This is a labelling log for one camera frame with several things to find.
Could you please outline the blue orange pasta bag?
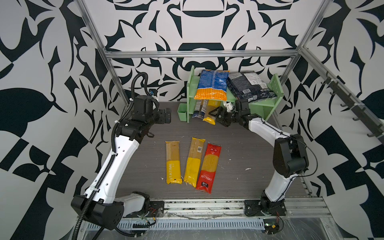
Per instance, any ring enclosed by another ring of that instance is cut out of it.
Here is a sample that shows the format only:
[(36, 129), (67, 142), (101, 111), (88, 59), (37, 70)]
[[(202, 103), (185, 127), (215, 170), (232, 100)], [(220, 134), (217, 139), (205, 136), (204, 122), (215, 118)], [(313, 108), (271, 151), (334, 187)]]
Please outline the blue orange pasta bag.
[(227, 100), (229, 71), (203, 70), (200, 75), (195, 100)]

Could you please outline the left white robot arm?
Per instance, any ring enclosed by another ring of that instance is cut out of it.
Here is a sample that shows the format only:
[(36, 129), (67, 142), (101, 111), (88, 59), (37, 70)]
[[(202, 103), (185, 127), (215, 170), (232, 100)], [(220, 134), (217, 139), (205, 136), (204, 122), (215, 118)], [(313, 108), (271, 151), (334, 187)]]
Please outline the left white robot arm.
[(112, 149), (94, 182), (83, 195), (74, 196), (71, 206), (79, 215), (75, 232), (84, 221), (103, 229), (114, 230), (123, 217), (146, 215), (150, 197), (141, 192), (116, 198), (117, 188), (128, 163), (145, 136), (150, 138), (154, 124), (169, 124), (171, 109), (133, 113), (116, 122), (111, 138)]

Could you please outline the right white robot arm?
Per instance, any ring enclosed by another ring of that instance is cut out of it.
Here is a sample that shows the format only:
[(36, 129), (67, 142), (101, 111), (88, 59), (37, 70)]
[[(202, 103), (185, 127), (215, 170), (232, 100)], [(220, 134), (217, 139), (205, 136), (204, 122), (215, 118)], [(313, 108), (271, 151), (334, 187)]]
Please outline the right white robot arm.
[(235, 108), (228, 111), (218, 107), (210, 112), (216, 121), (225, 127), (239, 123), (242, 127), (257, 134), (274, 148), (273, 167), (275, 169), (269, 185), (257, 203), (245, 202), (245, 215), (248, 217), (263, 214), (276, 216), (285, 207), (285, 196), (294, 179), (309, 166), (306, 144), (301, 135), (291, 135), (267, 123), (258, 114), (252, 114), (247, 101), (235, 102)]

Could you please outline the clear blue spaghetti pack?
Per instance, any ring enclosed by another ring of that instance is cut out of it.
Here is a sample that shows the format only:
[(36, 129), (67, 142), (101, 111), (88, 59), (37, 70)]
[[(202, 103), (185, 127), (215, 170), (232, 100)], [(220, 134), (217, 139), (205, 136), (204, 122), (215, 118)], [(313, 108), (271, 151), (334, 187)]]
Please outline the clear blue spaghetti pack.
[(197, 100), (196, 106), (193, 112), (193, 118), (203, 119), (206, 113), (209, 100)]

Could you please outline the red spaghetti pack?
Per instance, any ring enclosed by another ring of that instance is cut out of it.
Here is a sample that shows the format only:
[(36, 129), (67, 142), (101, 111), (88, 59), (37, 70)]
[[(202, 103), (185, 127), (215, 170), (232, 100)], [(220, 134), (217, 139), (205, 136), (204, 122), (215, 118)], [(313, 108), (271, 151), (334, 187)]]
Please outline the red spaghetti pack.
[(221, 149), (222, 147), (218, 145), (207, 145), (206, 153), (203, 159), (203, 165), (196, 186), (197, 190), (205, 191), (209, 194), (212, 192)]

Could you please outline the yellow spaghetti pack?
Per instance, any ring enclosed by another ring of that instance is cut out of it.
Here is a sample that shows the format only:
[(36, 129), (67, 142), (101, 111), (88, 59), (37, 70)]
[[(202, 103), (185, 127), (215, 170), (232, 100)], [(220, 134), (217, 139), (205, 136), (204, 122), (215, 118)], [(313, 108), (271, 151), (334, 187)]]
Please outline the yellow spaghetti pack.
[(179, 141), (166, 142), (167, 184), (182, 184)]
[(201, 166), (201, 159), (205, 145), (205, 139), (192, 138), (187, 158), (187, 165), (184, 175), (184, 182), (188, 185), (197, 186), (198, 175)]
[(216, 124), (216, 115), (217, 115), (217, 111), (218, 111), (218, 108), (220, 105), (221, 105), (220, 101), (208, 100), (203, 121), (207, 122), (211, 125), (215, 125)]

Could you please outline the black pasta bag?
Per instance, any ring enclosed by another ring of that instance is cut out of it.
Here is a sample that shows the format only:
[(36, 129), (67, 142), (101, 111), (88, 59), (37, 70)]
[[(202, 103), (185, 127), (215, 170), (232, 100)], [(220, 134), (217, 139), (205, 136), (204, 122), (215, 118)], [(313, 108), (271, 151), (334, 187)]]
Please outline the black pasta bag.
[(249, 103), (277, 97), (254, 71), (229, 73), (227, 87), (238, 100)]

